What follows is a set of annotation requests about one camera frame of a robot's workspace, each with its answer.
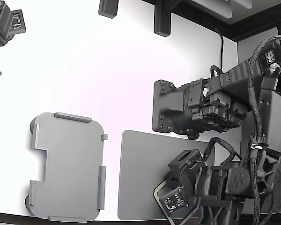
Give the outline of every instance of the raised edge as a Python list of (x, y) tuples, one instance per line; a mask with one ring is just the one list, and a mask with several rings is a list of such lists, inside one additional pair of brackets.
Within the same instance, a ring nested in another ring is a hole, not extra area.
[(33, 126), (33, 134), (32, 134), (32, 149), (38, 148), (38, 134), (39, 134), (39, 123), (35, 123)]
[(35, 204), (35, 192), (36, 192), (36, 182), (34, 180), (31, 180), (29, 186), (29, 205)]
[(55, 217), (55, 216), (48, 216), (50, 221), (56, 222), (72, 222), (72, 223), (86, 223), (85, 218), (74, 218), (74, 217)]
[(92, 118), (89, 118), (89, 117), (71, 115), (71, 114), (66, 114), (66, 113), (62, 113), (62, 112), (55, 113), (54, 117), (66, 119), (66, 120), (74, 120), (74, 121), (83, 122), (83, 123), (90, 123), (93, 120)]
[(101, 165), (99, 166), (98, 201), (97, 201), (98, 210), (104, 210), (105, 181), (106, 181), (106, 166)]
[(108, 140), (108, 135), (101, 135), (101, 140), (102, 141)]

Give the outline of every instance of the gray plate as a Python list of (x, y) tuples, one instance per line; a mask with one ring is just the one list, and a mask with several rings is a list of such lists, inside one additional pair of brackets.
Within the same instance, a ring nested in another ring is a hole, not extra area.
[(36, 217), (87, 222), (104, 209), (101, 125), (91, 118), (43, 113), (30, 125), (32, 148), (46, 151), (44, 181), (30, 181), (27, 209)]
[[(121, 220), (166, 219), (154, 199), (171, 162), (183, 150), (205, 150), (208, 143), (127, 130), (122, 137), (118, 217)], [(214, 151), (207, 161), (214, 164)]]

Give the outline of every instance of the cable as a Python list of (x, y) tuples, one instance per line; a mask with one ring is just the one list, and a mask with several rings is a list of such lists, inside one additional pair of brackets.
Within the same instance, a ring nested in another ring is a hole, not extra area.
[(270, 210), (268, 212), (268, 214), (266, 215), (266, 217), (260, 222), (259, 225), (266, 225), (266, 223), (268, 222), (268, 220), (271, 218), (273, 212), (274, 212), (274, 209), (275, 209), (275, 200), (276, 200), (276, 190), (275, 190), (275, 186), (273, 187), (272, 189), (272, 192), (271, 192), (271, 206), (270, 206)]
[(263, 48), (269, 44), (270, 42), (273, 41), (281, 41), (281, 35), (274, 35), (271, 36), (264, 41), (262, 41), (254, 51), (254, 54), (252, 56), (251, 62), (250, 62), (250, 68), (249, 68), (249, 101), (250, 101), (250, 106), (253, 111), (253, 115), (256, 119), (256, 126), (257, 126), (257, 138), (262, 138), (262, 123), (261, 123), (261, 117), (260, 113), (258, 110), (258, 103), (256, 100), (256, 95), (255, 95), (255, 89), (254, 89), (254, 76), (255, 76), (255, 64), (258, 59), (258, 56), (260, 52), (263, 50)]
[[(281, 35), (274, 35), (271, 36), (264, 41), (262, 41), (254, 51), (252, 56), (250, 67), (249, 67), (249, 82), (248, 82), (248, 92), (249, 92), (249, 101), (250, 106), (254, 116), (254, 129), (253, 129), (253, 139), (256, 142), (262, 140), (263, 132), (262, 132), (262, 121), (261, 116), (258, 110), (258, 103), (256, 100), (255, 89), (254, 89), (254, 76), (255, 76), (255, 64), (260, 55), (261, 51), (264, 47), (273, 41), (281, 41)], [(254, 197), (254, 220), (253, 225), (256, 225), (259, 222), (260, 217), (260, 202), (259, 202), (259, 191), (257, 186), (257, 178), (256, 178), (256, 158), (251, 159), (251, 185), (253, 189), (253, 197)], [(274, 207), (274, 198), (275, 198), (275, 191), (272, 193), (273, 202), (272, 205)]]
[(222, 147), (224, 147), (226, 150), (228, 150), (228, 152), (230, 153), (229, 157), (224, 160), (224, 162), (222, 162), (222, 165), (225, 165), (227, 163), (232, 162), (232, 160), (234, 159), (235, 156), (237, 156), (240, 160), (242, 160), (242, 157), (234, 150), (234, 148), (226, 141), (224, 141), (223, 139), (219, 138), (219, 137), (213, 137), (210, 139), (207, 148), (205, 149), (204, 153), (203, 153), (203, 158), (199, 159), (199, 160), (195, 160), (195, 161), (186, 161), (185, 165), (183, 166), (180, 175), (179, 175), (179, 183), (182, 183), (182, 175), (184, 173), (184, 171), (192, 164), (192, 163), (204, 163), (208, 160), (212, 149), (214, 148), (214, 145), (218, 143), (219, 145), (221, 145)]
[(211, 77), (215, 76), (214, 72), (217, 72), (217, 75), (221, 75), (223, 74), (223, 50), (224, 50), (224, 37), (223, 35), (220, 33), (220, 31), (217, 28), (213, 28), (221, 37), (221, 55), (220, 55), (220, 68), (218, 68), (217, 66), (213, 65), (210, 68), (210, 75)]
[(220, 35), (221, 37), (221, 65), (220, 65), (220, 69), (223, 70), (223, 51), (224, 51), (224, 37), (223, 35), (220, 33), (220, 31), (217, 29), (217, 28), (214, 28), (213, 29)]
[(254, 198), (254, 219), (252, 225), (257, 225), (260, 217), (260, 198), (256, 178), (256, 158), (251, 158), (251, 186)]

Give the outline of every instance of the black bracket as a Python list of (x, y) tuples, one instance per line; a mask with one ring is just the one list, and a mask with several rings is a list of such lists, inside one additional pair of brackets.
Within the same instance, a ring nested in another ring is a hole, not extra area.
[(100, 0), (99, 14), (114, 18), (118, 14), (118, 0)]
[[(156, 0), (154, 33), (167, 37), (170, 35), (171, 12), (182, 0)], [(108, 18), (116, 17), (118, 0), (100, 0), (99, 14)]]
[(171, 12), (181, 0), (157, 0), (154, 15), (154, 33), (167, 37), (170, 35)]

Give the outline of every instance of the sticker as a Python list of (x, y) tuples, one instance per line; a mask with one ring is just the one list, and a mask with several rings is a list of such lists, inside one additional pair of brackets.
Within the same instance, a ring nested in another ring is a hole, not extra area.
[(272, 50), (266, 53), (266, 60), (268, 64), (275, 62), (276, 59)]

